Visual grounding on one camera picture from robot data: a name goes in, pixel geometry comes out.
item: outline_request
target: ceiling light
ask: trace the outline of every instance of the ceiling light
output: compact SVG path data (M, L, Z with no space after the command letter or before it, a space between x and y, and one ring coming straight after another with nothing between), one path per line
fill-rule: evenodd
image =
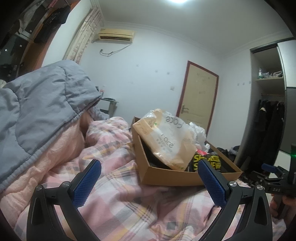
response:
M184 2L187 2L188 0L169 0L169 1L174 3L184 3Z

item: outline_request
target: human hand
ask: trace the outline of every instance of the human hand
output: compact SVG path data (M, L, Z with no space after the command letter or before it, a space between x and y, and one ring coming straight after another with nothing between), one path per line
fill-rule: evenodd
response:
M289 198L287 196L283 196L282 200L283 200L283 203L285 205L288 205L289 206L289 210L288 210L286 216L284 217L284 221L286 223L286 226L289 226L289 224L291 223L292 219L296 215L296 199L295 198ZM271 213L271 215L274 218L277 217L278 216L278 213L277 213L278 204L275 202L274 198L270 202L270 206L269 207L270 207L270 213Z

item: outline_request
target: air conditioner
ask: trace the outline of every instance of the air conditioner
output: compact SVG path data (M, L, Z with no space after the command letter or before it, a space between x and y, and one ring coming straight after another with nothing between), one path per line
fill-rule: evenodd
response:
M134 35L135 31L131 30L102 28L100 32L95 35L92 42L96 42L99 40L108 40L132 43Z

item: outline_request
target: gray quilt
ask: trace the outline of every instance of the gray quilt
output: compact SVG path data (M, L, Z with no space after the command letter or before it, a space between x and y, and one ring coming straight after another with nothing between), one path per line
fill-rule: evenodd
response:
M0 88L0 192L99 97L85 72L70 60L45 66Z

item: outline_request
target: small table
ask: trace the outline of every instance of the small table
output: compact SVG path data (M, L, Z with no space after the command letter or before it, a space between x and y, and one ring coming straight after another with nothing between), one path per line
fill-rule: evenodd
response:
M104 112L105 114L108 114L111 117L114 116L114 112L116 109L116 104L118 103L118 101L116 101L115 99L112 98L102 98L101 101L108 101L109 102L109 109L108 110L101 110L102 112Z

